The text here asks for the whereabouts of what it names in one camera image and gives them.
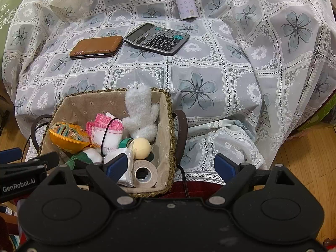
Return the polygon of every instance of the wallet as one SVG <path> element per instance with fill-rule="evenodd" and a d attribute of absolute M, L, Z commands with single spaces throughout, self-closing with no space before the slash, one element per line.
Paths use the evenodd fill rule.
<path fill-rule="evenodd" d="M 70 52 L 70 58 L 85 59 L 115 55 L 123 43 L 122 36 L 83 39 Z"/>

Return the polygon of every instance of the pink and white towel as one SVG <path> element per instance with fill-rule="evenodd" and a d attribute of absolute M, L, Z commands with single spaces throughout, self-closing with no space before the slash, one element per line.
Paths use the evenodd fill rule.
<path fill-rule="evenodd" d="M 108 115 L 97 114 L 96 119 L 93 122 L 86 123 L 86 132 L 90 136 L 92 144 L 101 146 L 101 142 L 104 137 L 105 130 L 111 119 L 115 116 L 108 113 Z M 123 124 L 121 120 L 113 120 L 106 133 L 103 145 L 103 154 L 106 155 L 111 149 L 118 149 L 119 143 L 123 135 Z M 100 153 L 100 147 L 96 147 L 96 150 Z"/>

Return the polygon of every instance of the calculator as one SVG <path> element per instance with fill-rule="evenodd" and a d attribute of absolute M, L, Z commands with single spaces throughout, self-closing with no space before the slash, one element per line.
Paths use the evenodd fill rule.
<path fill-rule="evenodd" d="M 189 34 L 145 23 L 129 33 L 124 41 L 143 50 L 164 56 L 174 55 L 189 39 Z"/>

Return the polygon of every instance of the white tape roll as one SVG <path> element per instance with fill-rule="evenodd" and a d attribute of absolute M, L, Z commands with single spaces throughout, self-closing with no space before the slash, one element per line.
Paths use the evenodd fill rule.
<path fill-rule="evenodd" d="M 148 173 L 144 179 L 138 179 L 136 173 L 139 169 L 145 168 Z M 147 160 L 136 160 L 133 164 L 133 186 L 135 188 L 151 188 L 157 182 L 157 169 Z"/>

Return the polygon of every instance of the calculator screen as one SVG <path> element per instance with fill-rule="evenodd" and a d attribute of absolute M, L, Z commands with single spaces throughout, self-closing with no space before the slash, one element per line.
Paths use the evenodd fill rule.
<path fill-rule="evenodd" d="M 145 24 L 144 26 L 142 26 L 141 28 L 137 29 L 135 32 L 133 32 L 130 36 L 128 36 L 126 39 L 130 40 L 130 41 L 135 41 L 137 38 L 139 38 L 139 36 L 141 36 L 142 34 L 146 33 L 148 30 L 150 30 L 151 28 L 153 28 L 154 26 L 152 24 Z"/>

